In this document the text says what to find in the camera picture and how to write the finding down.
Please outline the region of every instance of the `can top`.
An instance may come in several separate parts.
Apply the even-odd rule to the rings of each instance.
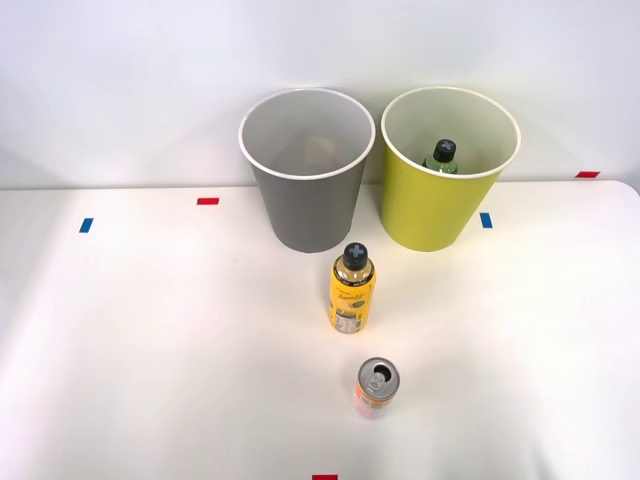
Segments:
[[[396,367],[386,358],[370,358],[358,372],[358,382],[362,390],[376,400],[393,397],[400,386],[400,375]]]

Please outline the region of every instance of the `bin rim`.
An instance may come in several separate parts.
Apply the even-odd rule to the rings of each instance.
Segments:
[[[387,115],[389,114],[389,111],[391,110],[391,108],[393,108],[393,106],[397,102],[402,100],[404,97],[406,97],[408,95],[412,95],[412,94],[414,94],[416,92],[423,91],[423,90],[456,90],[456,91],[459,91],[459,92],[464,92],[464,93],[468,93],[468,94],[474,95],[476,97],[480,97],[483,100],[486,100],[487,102],[491,103],[493,106],[497,107],[511,121],[511,125],[513,125],[513,128],[514,128],[514,130],[516,132],[516,146],[513,149],[513,152],[511,153],[511,156],[509,157],[509,159],[506,162],[503,162],[502,164],[497,166],[496,168],[492,168],[491,170],[487,170],[486,172],[472,173],[470,175],[463,175],[463,174],[457,174],[457,173],[442,173],[442,172],[436,172],[434,170],[430,170],[428,168],[423,167],[420,164],[417,164],[417,163],[409,160],[402,153],[400,153],[400,151],[395,147],[395,145],[389,140],[389,136],[387,135]],[[513,115],[511,115],[509,113],[509,111],[506,108],[504,108],[502,105],[500,105],[495,100],[493,100],[493,99],[491,99],[491,98],[489,98],[486,95],[483,95],[481,93],[475,92],[473,90],[469,90],[468,88],[453,87],[453,86],[448,86],[448,85],[432,85],[432,86],[427,86],[427,87],[418,87],[418,88],[414,88],[413,90],[409,90],[408,92],[405,92],[402,95],[397,96],[396,98],[394,98],[391,101],[391,103],[389,105],[387,105],[387,108],[384,109],[384,113],[382,114],[382,120],[380,122],[380,129],[382,130],[382,137],[384,138],[384,141],[385,141],[385,144],[387,145],[387,147],[389,147],[391,149],[391,151],[400,160],[402,160],[406,164],[410,165],[411,167],[413,167],[413,168],[415,168],[417,170],[421,170],[423,172],[429,173],[431,175],[435,175],[437,177],[455,178],[455,179],[459,179],[459,180],[472,180],[474,178],[484,178],[484,177],[489,177],[489,176],[491,176],[491,175],[493,175],[495,173],[500,173],[516,157],[516,155],[518,154],[518,151],[520,150],[520,144],[521,144],[521,134],[520,134],[520,127],[518,126],[518,122],[516,122],[516,119],[513,117]]]
[[[287,95],[287,94],[290,94],[290,93],[294,93],[294,92],[301,92],[301,91],[330,93],[330,94],[342,97],[345,100],[349,100],[351,103],[353,103],[355,106],[357,106],[365,114],[365,117],[369,121],[369,127],[371,128],[371,138],[369,139],[369,144],[366,146],[364,151],[353,162],[351,162],[351,163],[349,163],[349,164],[345,165],[344,167],[341,167],[341,168],[339,168],[337,170],[332,170],[331,172],[327,172],[327,173],[320,173],[320,174],[317,174],[317,175],[289,175],[287,173],[281,173],[281,172],[278,172],[276,170],[272,170],[272,169],[270,169],[268,167],[265,167],[260,162],[258,162],[255,158],[253,158],[251,156],[251,154],[247,151],[247,148],[244,145],[244,139],[242,138],[243,137],[242,134],[244,132],[245,124],[247,123],[247,120],[249,119],[251,114],[253,112],[255,112],[263,104],[265,104],[266,102],[268,102],[270,100],[273,100],[274,98],[277,98],[277,97],[282,96],[282,95]],[[280,92],[276,92],[273,95],[269,95],[268,97],[263,98],[258,103],[256,103],[253,107],[251,107],[251,109],[249,109],[249,111],[242,118],[242,122],[240,122],[240,128],[238,129],[238,142],[240,143],[240,149],[242,150],[242,153],[244,154],[245,158],[247,158],[251,162],[251,164],[253,166],[255,166],[256,168],[259,168],[263,172],[268,173],[269,175],[273,175],[273,176],[279,177],[279,178],[284,178],[284,179],[287,179],[287,180],[322,180],[324,178],[335,177],[337,175],[340,175],[341,173],[344,173],[344,172],[346,172],[348,170],[351,170],[352,168],[354,168],[356,165],[358,165],[360,162],[362,162],[364,159],[367,158],[367,155],[369,155],[369,153],[371,152],[371,149],[373,148],[373,143],[375,142],[375,139],[376,139],[376,124],[373,121],[373,117],[371,116],[371,113],[369,112],[369,110],[367,110],[364,107],[364,105],[362,105],[360,102],[358,102],[355,98],[350,97],[349,95],[346,95],[346,94],[344,94],[342,92],[338,92],[336,90],[331,90],[329,88],[321,88],[321,87],[290,88],[290,89],[287,89],[287,90],[282,90]]]

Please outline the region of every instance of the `trash bin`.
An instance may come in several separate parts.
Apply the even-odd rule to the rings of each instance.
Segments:
[[[374,139],[371,114],[333,90],[288,90],[249,110],[240,148],[282,243],[320,252],[344,240]]]
[[[424,87],[385,109],[382,223],[400,245],[434,251],[451,245],[520,147],[511,114],[490,98],[456,87]],[[456,174],[422,162],[440,139],[456,143]]]

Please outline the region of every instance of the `black bottle cap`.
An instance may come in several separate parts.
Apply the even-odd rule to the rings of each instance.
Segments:
[[[456,154],[456,144],[451,140],[438,140],[436,149],[433,151],[433,158],[438,162],[449,163]]]
[[[350,243],[344,249],[342,261],[349,270],[362,270],[367,264],[367,247],[361,243]]]

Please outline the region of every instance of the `pull tab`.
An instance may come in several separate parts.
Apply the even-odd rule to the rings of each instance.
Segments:
[[[382,385],[384,385],[385,381],[386,379],[384,378],[384,375],[382,375],[379,372],[376,372],[369,377],[369,381],[367,382],[367,387],[375,392],[382,388]]]

